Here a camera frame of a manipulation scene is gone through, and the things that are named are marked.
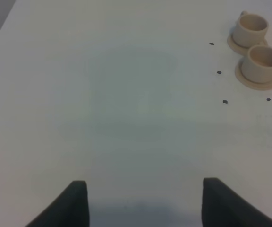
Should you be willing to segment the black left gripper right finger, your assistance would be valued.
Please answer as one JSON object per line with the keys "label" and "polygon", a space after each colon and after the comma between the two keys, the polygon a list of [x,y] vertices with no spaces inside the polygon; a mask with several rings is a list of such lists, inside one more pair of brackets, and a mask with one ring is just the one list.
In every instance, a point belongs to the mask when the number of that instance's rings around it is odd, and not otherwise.
{"label": "black left gripper right finger", "polygon": [[204,178],[201,220],[204,227],[272,227],[260,212],[218,178]]}

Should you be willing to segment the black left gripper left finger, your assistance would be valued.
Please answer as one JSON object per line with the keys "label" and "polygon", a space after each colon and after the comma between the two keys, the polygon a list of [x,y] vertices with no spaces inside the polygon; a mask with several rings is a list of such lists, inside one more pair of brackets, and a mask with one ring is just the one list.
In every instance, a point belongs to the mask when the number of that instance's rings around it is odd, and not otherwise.
{"label": "black left gripper left finger", "polygon": [[73,181],[28,227],[88,227],[90,213],[85,181]]}

